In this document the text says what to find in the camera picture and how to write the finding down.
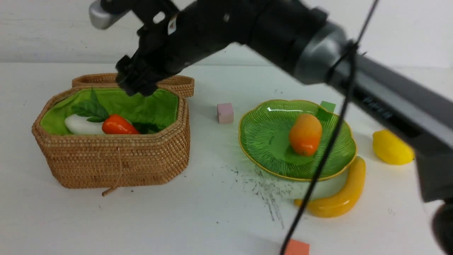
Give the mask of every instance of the green leaf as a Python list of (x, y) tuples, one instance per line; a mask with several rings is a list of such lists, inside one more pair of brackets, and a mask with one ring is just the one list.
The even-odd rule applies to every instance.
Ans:
[(99, 100), (97, 99), (96, 92), (94, 91), (93, 88), (91, 88), (91, 94), (90, 94), (90, 99), (96, 104), (100, 104)]
[(98, 117), (98, 116), (93, 116), (93, 117), (89, 117), (87, 119), (87, 121), (89, 122), (95, 122), (95, 123), (100, 123), (100, 122), (103, 122), (105, 121), (105, 119), (101, 118), (101, 117)]
[(132, 123), (140, 134), (154, 134), (160, 132), (161, 129), (152, 123)]
[(80, 103), (73, 105), (72, 110), (75, 114), (82, 117), (96, 116), (104, 120), (109, 117), (109, 114), (104, 107), (90, 100), (83, 100)]

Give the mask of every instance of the yellow lemon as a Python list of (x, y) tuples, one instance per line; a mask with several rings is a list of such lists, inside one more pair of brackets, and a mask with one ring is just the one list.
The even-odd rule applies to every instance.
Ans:
[(373, 134), (373, 151), (384, 162), (404, 165), (414, 160), (414, 150), (389, 130)]

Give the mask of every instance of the green plate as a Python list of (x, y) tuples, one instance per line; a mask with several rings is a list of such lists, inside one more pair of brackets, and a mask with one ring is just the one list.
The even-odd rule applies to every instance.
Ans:
[[(338, 121), (338, 116), (332, 113), (334, 108), (334, 104), (324, 101), (321, 106), (305, 100), (266, 101), (241, 118), (241, 149), (256, 165), (270, 174), (295, 181), (310, 181)], [(302, 113), (316, 116), (323, 127), (319, 148), (311, 157), (297, 154), (289, 144), (289, 131)], [(350, 127), (344, 122), (320, 180), (342, 173), (356, 155), (356, 142)]]

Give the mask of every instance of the black cable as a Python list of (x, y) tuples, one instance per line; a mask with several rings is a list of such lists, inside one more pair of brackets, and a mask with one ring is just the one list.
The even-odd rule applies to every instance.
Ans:
[(350, 59), (350, 73), (349, 73), (349, 77), (347, 79), (347, 81), (345, 81), (347, 83), (347, 91), (346, 91), (346, 96), (345, 96), (345, 99), (343, 100), (343, 105), (342, 105), (342, 109), (340, 111), (340, 116), (338, 118), (338, 121), (337, 121), (337, 124), (335, 126), (335, 129), (333, 130), (332, 132), (332, 137), (330, 138), (329, 140), (329, 143), (327, 145), (327, 148), (324, 152), (324, 155), (323, 157), (321, 158), (321, 161), (319, 162), (319, 165), (313, 175), (313, 178), (310, 182), (310, 186), (308, 187), (308, 190), (307, 192), (305, 193), (304, 195), (304, 198), (302, 200), (302, 205), (301, 207), (299, 208), (297, 214), (296, 214), (296, 217), (294, 218), (294, 221), (288, 231), (288, 234), (286, 235), (285, 237), (285, 240), (283, 242), (283, 245), (281, 247), (281, 250), (280, 250), (280, 255), (284, 255), (285, 252), (286, 252), (286, 248), (288, 247), (288, 243), (289, 241), (291, 240), (291, 237), (294, 233), (294, 230), (296, 229), (297, 227), (297, 224), (299, 223), (300, 221), (300, 218), (302, 217), (302, 214), (304, 213), (307, 205), (308, 205), (308, 202), (310, 200), (310, 197), (312, 195), (312, 192), (316, 186), (316, 183), (318, 182), (319, 180), (319, 177), (321, 176), (321, 173), (322, 173), (322, 170), (323, 170), (323, 167), (324, 167), (324, 164), (326, 163), (327, 159), (328, 159), (328, 156), (333, 148), (333, 145), (335, 144), (335, 140), (337, 139), (337, 136), (340, 132), (340, 129), (341, 129), (341, 126), (343, 124), (343, 119), (344, 119), (344, 116), (346, 114), (346, 110), (347, 110), (347, 106), (351, 100), (351, 97), (352, 97), (352, 94), (353, 94), (353, 91), (354, 91), (354, 86), (355, 86), (355, 77), (356, 77), (356, 55), (357, 55), (357, 50), (358, 50), (358, 45), (359, 45), (359, 42), (360, 40), (362, 39), (367, 27), (368, 27), (368, 24), (369, 24), (369, 21), (376, 9), (376, 6), (378, 4), (379, 0), (374, 0), (373, 2), (373, 5), (371, 6), (369, 12), (368, 12), (368, 15), (367, 15), (367, 18), (366, 18), (366, 21), (362, 27), (362, 30), (359, 34), (359, 39), (357, 40), (357, 42), (353, 43), (350, 48), (348, 49), (348, 51), (344, 54), (344, 56), (342, 58), (340, 58), (339, 61), (342, 61), (344, 59), (344, 57), (348, 57)]

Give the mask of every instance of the orange mango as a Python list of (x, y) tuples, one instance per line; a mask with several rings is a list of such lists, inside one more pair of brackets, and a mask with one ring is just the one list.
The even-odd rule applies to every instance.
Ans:
[(322, 134), (323, 127), (318, 118), (303, 113), (297, 117), (289, 132), (289, 142), (297, 154), (309, 157), (318, 149)]

